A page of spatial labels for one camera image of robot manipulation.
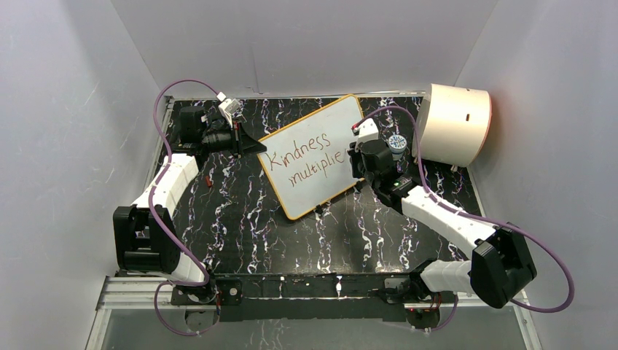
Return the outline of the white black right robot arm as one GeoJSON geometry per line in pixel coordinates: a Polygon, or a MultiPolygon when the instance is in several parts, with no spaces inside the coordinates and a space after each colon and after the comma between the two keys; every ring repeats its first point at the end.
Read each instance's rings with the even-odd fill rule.
{"type": "Polygon", "coordinates": [[[536,278],[524,237],[507,227],[468,218],[447,201],[433,201],[418,179],[397,169],[384,141],[352,142],[348,155],[353,177],[367,180],[383,205],[429,227],[467,258],[426,260],[410,272],[408,281],[382,290],[387,302],[428,302],[440,292],[465,292],[501,308],[536,278]]]}

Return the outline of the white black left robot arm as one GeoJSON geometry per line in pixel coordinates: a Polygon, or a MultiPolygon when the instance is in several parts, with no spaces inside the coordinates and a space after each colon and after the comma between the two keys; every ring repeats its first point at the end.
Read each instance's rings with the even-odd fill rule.
{"type": "Polygon", "coordinates": [[[267,147],[231,118],[224,127],[213,127],[202,106],[180,109],[178,128],[176,143],[165,144],[168,154],[148,188],[113,213],[117,262],[123,270],[164,276],[189,286],[197,302],[210,303],[218,285],[210,279],[208,267],[178,238],[173,213],[209,155],[230,152],[241,158],[265,152],[267,147]]]}

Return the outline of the yellow framed whiteboard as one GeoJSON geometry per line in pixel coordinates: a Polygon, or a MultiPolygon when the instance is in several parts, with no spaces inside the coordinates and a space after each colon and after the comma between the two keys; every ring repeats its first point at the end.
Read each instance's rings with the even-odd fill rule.
{"type": "Polygon", "coordinates": [[[267,150],[258,159],[288,219],[358,182],[348,149],[355,140],[351,128],[363,117],[358,97],[346,95],[259,140],[267,150]]]}

